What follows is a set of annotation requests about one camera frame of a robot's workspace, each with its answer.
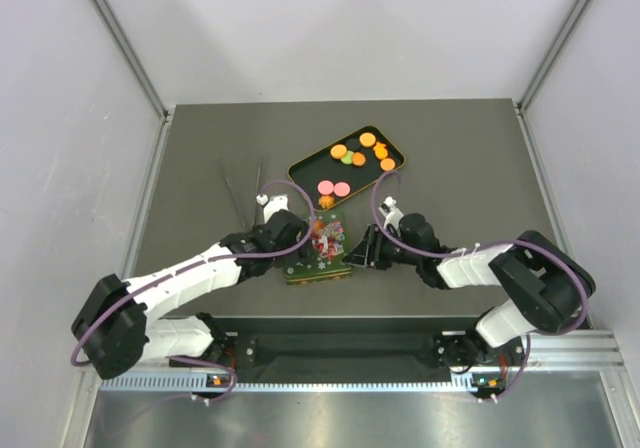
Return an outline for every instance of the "pink disc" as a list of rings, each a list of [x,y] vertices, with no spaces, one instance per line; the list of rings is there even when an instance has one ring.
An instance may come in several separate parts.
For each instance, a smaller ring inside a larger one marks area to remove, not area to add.
[[[344,198],[349,193],[351,193],[351,187],[348,183],[341,181],[340,183],[336,183],[336,186],[333,187],[333,192],[336,194],[336,196]]]
[[[324,180],[318,183],[318,191],[321,195],[330,195],[333,193],[333,183],[329,180]]]

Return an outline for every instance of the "black tray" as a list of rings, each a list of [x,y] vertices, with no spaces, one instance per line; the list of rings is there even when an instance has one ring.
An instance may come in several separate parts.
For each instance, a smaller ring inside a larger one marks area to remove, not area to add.
[[[360,146],[358,149],[358,151],[364,154],[367,158],[367,162],[364,166],[345,165],[340,160],[335,160],[331,157],[330,151],[332,146],[337,144],[346,144],[347,140],[351,140],[352,138],[357,140],[362,133],[366,132],[372,133],[376,137],[377,141],[387,145],[389,158],[395,161],[396,170],[400,169],[404,165],[404,155],[389,140],[389,138],[387,138],[375,126],[365,126],[364,128],[360,128],[359,130],[340,138],[334,143],[325,146],[320,151],[289,167],[289,178],[309,194],[311,201],[314,202],[315,208],[318,211],[326,211],[318,205],[318,200],[321,196],[318,192],[318,183],[321,181],[329,180],[334,184],[340,181],[345,181],[351,186],[351,192],[346,197],[340,198],[334,195],[336,204],[333,205],[333,207],[335,207],[361,192],[366,187],[372,185],[380,175],[384,173],[382,168],[380,168],[380,160],[376,158],[373,148]]]

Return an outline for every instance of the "white wall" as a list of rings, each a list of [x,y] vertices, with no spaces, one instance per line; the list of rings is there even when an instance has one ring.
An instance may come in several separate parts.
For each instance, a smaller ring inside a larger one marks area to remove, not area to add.
[[[0,0],[0,433],[56,446],[70,325],[122,266],[159,120],[88,0]]]
[[[592,313],[640,392],[640,0],[594,0],[530,110]]]
[[[175,103],[519,98],[574,0],[110,0]]]

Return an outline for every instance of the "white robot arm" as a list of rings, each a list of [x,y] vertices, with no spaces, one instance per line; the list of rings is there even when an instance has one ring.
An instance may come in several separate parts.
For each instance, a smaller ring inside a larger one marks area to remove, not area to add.
[[[141,361],[199,357],[217,337],[225,336],[216,333],[206,317],[163,316],[206,293],[264,274],[275,261],[268,254],[293,246],[308,230],[305,221],[288,211],[285,195],[259,197],[258,201],[265,223],[249,233],[228,235],[199,255],[150,275],[123,281],[109,275],[98,282],[72,325],[78,340],[110,306],[134,295],[96,327],[83,347],[103,379],[118,376]],[[293,255],[307,257],[307,250],[310,246],[305,245]],[[247,259],[256,253],[263,255]]]
[[[471,286],[505,289],[510,299],[480,316],[467,333],[465,341],[471,341],[480,358],[531,331],[558,332],[580,307],[580,296],[569,276],[548,257],[523,245],[533,245],[559,259],[576,275],[587,296],[595,291],[593,278],[536,231],[526,231],[513,244],[482,250],[451,249],[440,244],[424,216],[403,214],[393,198],[387,197],[378,210],[384,216],[383,228],[392,238],[407,248],[442,256],[428,258],[403,249],[381,233],[377,224],[371,224],[364,240],[344,258],[345,263],[379,270],[394,263],[413,265],[426,284],[442,290]]]

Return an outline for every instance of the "metal plate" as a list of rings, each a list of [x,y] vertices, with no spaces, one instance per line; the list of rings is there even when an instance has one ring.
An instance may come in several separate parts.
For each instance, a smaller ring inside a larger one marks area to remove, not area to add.
[[[96,413],[115,431],[164,396],[100,392]],[[93,418],[86,448],[622,446],[597,373],[527,374],[497,405],[457,393],[238,393],[208,408],[163,403],[115,439]]]

